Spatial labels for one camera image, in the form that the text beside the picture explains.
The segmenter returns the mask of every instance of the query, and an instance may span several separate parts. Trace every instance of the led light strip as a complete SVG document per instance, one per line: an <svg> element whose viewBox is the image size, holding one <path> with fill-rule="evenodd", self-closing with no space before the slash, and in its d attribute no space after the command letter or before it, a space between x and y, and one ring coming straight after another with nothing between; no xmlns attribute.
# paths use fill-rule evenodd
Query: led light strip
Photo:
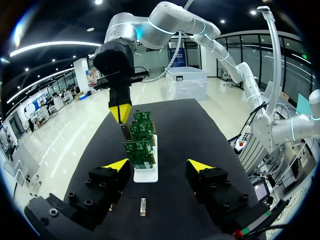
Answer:
<svg viewBox="0 0 320 240"><path fill-rule="evenodd" d="M319 117L319 118L314 118L313 116L311 116L311 119L312 119L313 121L320 121L320 117Z"/></svg>
<svg viewBox="0 0 320 240"><path fill-rule="evenodd" d="M261 93L261 92L258 92L258 93L252 94L250 97L248 97L248 100L249 100L250 98L252 98L253 96L259 95L259 94L262 94L262 93Z"/></svg>
<svg viewBox="0 0 320 240"><path fill-rule="evenodd" d="M295 133L294 133L294 117L291 118L291 131L292 131L293 141L296 141L296 139L295 139Z"/></svg>
<svg viewBox="0 0 320 240"><path fill-rule="evenodd" d="M41 48L41 47L46 47L46 46L55 46L55 45L86 45L86 46L94 46L94 47L100 47L100 43L93 43L93 42L85 42L85 41L48 41L48 42L42 42L42 43L37 43L29 46L25 46L22 48L19 48L13 52L10 53L10 57L16 56L18 54L21 54L23 52L36 49L36 48Z"/></svg>
<svg viewBox="0 0 320 240"><path fill-rule="evenodd" d="M165 34L175 34L175 32L166 31L166 30L163 30L162 28L154 25L154 24L150 21L149 18L148 18L148 22L149 22L149 24L150 24L152 27L154 27L155 29L158 29L159 31L161 31L161 32L163 32L163 33L165 33Z"/></svg>
<svg viewBox="0 0 320 240"><path fill-rule="evenodd" d="M42 82L43 80L46 80L46 79L51 78L51 77L53 77L53 76L56 76L56 75L59 75L59 74L61 74L61 73L70 71L70 70L72 70L72 69L75 69L75 68L74 68L74 67L71 67L71 68L69 68L69 69L56 72L56 73L54 73L54 74L51 74L51 75L46 76L46 77L44 77L44 78L41 78L41 79L38 80L38 81L35 81L34 83L30 84L29 86L25 87L24 89L18 91L18 92L17 92L15 95L13 95L6 103L9 104L13 99L15 99L17 96L19 96L20 94L22 94L25 90L27 90L27 89L29 89L30 87L32 87L32 86L34 86L34 85Z"/></svg>
<svg viewBox="0 0 320 240"><path fill-rule="evenodd" d="M199 32L199 33L195 33L194 35L200 35L200 34L202 34L202 33L205 31L205 29L206 29L206 22L205 22L205 20L204 20L203 18L201 18L201 20L203 21L203 24L204 24L203 30L202 30L201 32Z"/></svg>
<svg viewBox="0 0 320 240"><path fill-rule="evenodd" d="M229 54L230 54L230 52L228 52L228 55L224 59L221 59L221 60L218 59L218 61L222 62L222 61L226 60L229 57Z"/></svg>

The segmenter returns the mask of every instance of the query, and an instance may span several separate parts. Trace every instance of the printed circuit board stack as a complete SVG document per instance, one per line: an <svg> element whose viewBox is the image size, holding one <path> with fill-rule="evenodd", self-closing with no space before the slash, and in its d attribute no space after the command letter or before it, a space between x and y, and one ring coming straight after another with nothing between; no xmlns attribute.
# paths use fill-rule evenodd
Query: printed circuit board stack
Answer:
<svg viewBox="0 0 320 240"><path fill-rule="evenodd" d="M123 143L129 160L136 169L152 169L156 163L152 153L152 147L156 144L156 127L150 116L150 111L134 113L134 121L129 125L132 140Z"/></svg>

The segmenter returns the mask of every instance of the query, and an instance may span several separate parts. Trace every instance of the small metal part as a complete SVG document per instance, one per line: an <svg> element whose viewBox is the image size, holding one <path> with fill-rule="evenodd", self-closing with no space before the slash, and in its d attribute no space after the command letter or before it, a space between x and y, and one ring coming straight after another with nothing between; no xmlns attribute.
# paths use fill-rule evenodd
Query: small metal part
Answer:
<svg viewBox="0 0 320 240"><path fill-rule="evenodd" d="M59 214L59 212L58 212L58 210L56 208L50 208L49 209L49 215L51 217L56 217L56 216L58 216L58 214Z"/></svg>
<svg viewBox="0 0 320 240"><path fill-rule="evenodd" d="M49 220L48 218L46 217L41 217L40 218L40 223L43 225L43 226L47 226L49 224Z"/></svg>
<svg viewBox="0 0 320 240"><path fill-rule="evenodd" d="M145 217L147 210L147 199L142 197L140 202L140 216Z"/></svg>

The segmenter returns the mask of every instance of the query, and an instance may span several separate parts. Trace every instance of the black tabletop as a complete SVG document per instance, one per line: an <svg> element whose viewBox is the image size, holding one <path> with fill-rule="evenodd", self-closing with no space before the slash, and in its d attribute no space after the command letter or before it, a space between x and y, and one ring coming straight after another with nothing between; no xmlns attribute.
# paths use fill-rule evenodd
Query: black tabletop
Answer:
<svg viewBox="0 0 320 240"><path fill-rule="evenodd" d="M194 99L163 101L132 107L151 111L158 135L158 182L135 183L131 177L115 207L94 230L100 239L198 240L220 233L206 208L199 204L185 177L187 159L221 166L239 191L249 194L249 205L258 203L254 188L238 157L215 122ZM120 126L106 116L86 147L72 176L68 192L77 190L88 171L127 158ZM146 198L146 216L140 216L140 199Z"/></svg>

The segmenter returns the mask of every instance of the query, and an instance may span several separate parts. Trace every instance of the person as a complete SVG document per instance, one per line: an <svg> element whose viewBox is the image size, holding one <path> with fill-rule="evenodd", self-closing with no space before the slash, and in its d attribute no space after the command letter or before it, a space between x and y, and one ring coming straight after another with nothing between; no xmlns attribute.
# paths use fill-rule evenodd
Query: person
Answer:
<svg viewBox="0 0 320 240"><path fill-rule="evenodd" d="M33 133L34 130L35 130L35 126L34 126L34 123L31 121L31 119L30 119L30 117L29 117L29 115L27 113L27 108L26 107L24 108L24 116L25 116L25 119L29 123L29 127L30 127L31 132Z"/></svg>

